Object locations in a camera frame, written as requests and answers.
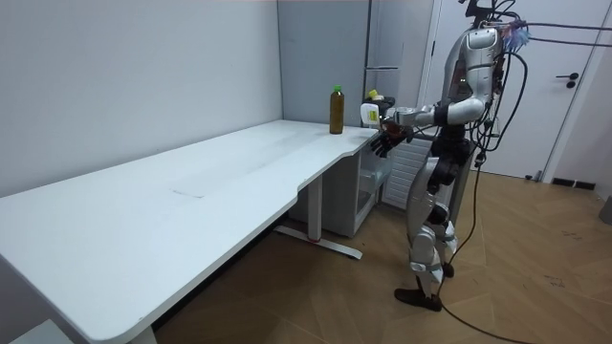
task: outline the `silver robot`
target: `silver robot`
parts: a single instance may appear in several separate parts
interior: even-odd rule
[[[440,311],[442,303],[431,285],[443,275],[452,277],[454,268],[446,251],[454,253],[457,238],[448,221],[448,209],[436,202],[442,185],[453,183],[460,167],[470,160],[470,141],[466,124],[482,118],[492,106],[503,75],[503,41],[497,29],[474,28],[461,34],[447,60],[442,99],[438,104],[416,108],[386,110],[393,98],[368,98],[379,106],[384,130],[373,142],[373,149],[385,157],[400,142],[410,140],[413,127],[434,125],[441,128],[432,143],[425,164],[417,173],[406,202],[409,265],[417,276],[417,290],[395,290],[395,297],[407,304]]]

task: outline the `white door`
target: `white door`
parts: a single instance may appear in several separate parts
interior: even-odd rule
[[[608,12],[610,0],[516,0],[512,11],[527,22],[600,26]],[[460,32],[470,26],[466,5],[456,0],[443,0],[435,32],[435,50],[429,75],[420,102],[431,104],[440,100],[444,81],[444,65],[450,48]],[[594,43],[598,33],[567,29],[531,27],[533,37]],[[561,125],[578,87],[568,88],[569,78],[557,77],[584,73],[590,47],[530,42],[520,51],[529,65],[525,95],[499,149],[489,153],[483,171],[524,178],[543,171]],[[504,95],[499,124],[507,122],[518,96],[523,71],[513,60]]]

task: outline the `brown liquid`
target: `brown liquid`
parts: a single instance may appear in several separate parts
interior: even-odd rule
[[[342,134],[344,128],[344,94],[334,92],[329,103],[329,132],[330,134]]]

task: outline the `desk foot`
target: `desk foot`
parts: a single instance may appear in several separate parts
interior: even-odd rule
[[[147,327],[146,330],[142,331],[141,334],[132,339],[130,344],[157,344],[155,334],[153,334],[153,329],[151,329],[151,327]]]
[[[285,226],[278,226],[277,228],[274,229],[275,231],[279,232],[279,233],[283,233],[289,236],[293,236],[294,238],[297,238],[299,240],[303,240],[305,242],[311,243],[313,245],[317,245],[320,247],[325,247],[328,249],[331,249],[332,251],[338,252],[338,253],[342,253],[346,256],[348,256],[349,258],[353,258],[353,259],[357,259],[360,260],[361,257],[363,256],[363,253],[361,253],[360,251],[354,249],[354,248],[350,248],[350,247],[346,247],[340,244],[336,244],[336,243],[332,243],[331,241],[325,240],[325,239],[321,239],[319,240],[317,243],[314,243],[313,241],[308,239],[308,236],[305,233],[300,232],[299,230],[295,230],[295,229],[291,229]]]

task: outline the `door frame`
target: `door frame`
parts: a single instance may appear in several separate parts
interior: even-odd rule
[[[432,50],[434,48],[434,42],[438,34],[438,24],[440,22],[440,11],[442,9],[443,1],[444,0],[433,1],[433,11],[431,12],[431,22],[429,24],[429,33],[427,34],[425,61],[423,65],[423,72],[421,75],[421,86],[419,87],[417,107],[423,106],[425,102],[427,84],[429,83],[429,71],[431,69],[431,59],[433,57]],[[612,0],[610,0],[608,12],[603,19],[603,27],[612,27],[611,13]],[[599,32],[596,42],[601,44],[609,44],[609,42],[612,42],[612,32]],[[591,51],[591,54],[589,55],[584,69],[584,73],[582,74],[583,77],[580,79],[578,88],[574,93],[574,97],[572,98],[567,113],[565,114],[563,123],[561,124],[561,128],[559,129],[555,145],[553,146],[551,154],[548,160],[546,161],[546,165],[544,166],[543,174],[541,177],[542,182],[550,183],[553,180],[555,172],[558,168],[558,164],[563,156],[565,147],[569,143],[569,139],[574,129],[574,126],[578,122],[578,118],[582,111],[582,107],[585,104],[587,94],[591,89],[591,84],[593,83],[598,68],[600,67],[605,49],[608,48],[596,47]]]

